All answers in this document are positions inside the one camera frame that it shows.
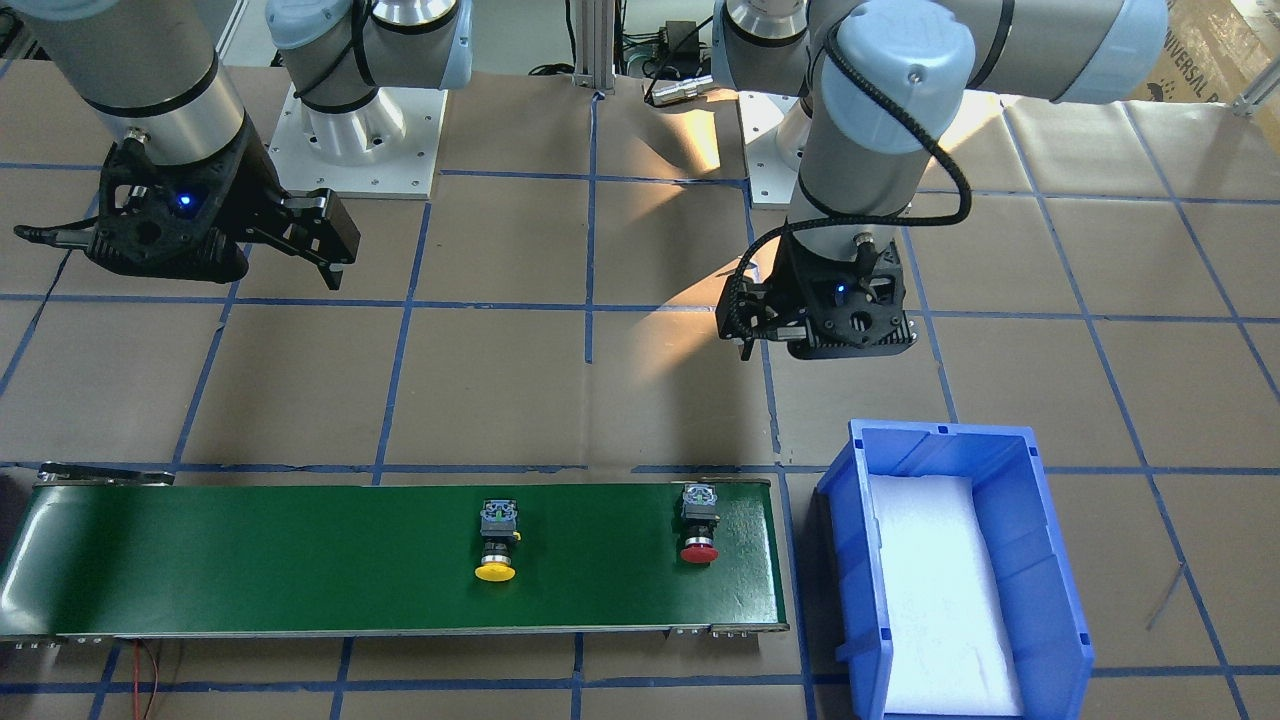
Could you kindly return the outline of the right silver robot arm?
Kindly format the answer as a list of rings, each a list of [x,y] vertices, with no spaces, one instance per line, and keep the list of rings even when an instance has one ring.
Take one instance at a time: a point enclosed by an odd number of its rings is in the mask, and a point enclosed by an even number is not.
[[[227,284],[265,243],[315,265],[330,290],[360,232],[339,167],[411,158],[394,91],[462,88],[468,1],[270,1],[265,20],[300,104],[296,137],[321,163],[308,190],[282,181],[192,1],[14,1],[13,12],[111,131],[95,217],[15,225],[118,275]]]

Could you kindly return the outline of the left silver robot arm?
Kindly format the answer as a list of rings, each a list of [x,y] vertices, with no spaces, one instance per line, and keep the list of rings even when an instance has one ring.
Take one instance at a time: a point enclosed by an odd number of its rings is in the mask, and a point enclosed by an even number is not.
[[[716,322],[749,359],[901,354],[899,227],[964,222],[972,187],[940,146],[964,94],[1106,104],[1155,67],[1162,1],[719,1],[718,86],[788,95],[803,147],[783,223],[728,274]]]

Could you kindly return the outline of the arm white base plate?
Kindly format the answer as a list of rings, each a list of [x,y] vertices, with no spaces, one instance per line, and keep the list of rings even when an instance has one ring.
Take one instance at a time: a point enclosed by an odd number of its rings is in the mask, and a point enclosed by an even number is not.
[[[449,97],[447,90],[379,88],[342,114],[289,99],[269,155],[292,193],[328,187],[346,199],[428,200]]]
[[[806,114],[790,96],[739,97],[755,208],[785,210],[799,196],[835,215],[887,217],[913,199],[928,164],[924,149],[852,86],[824,87]]]

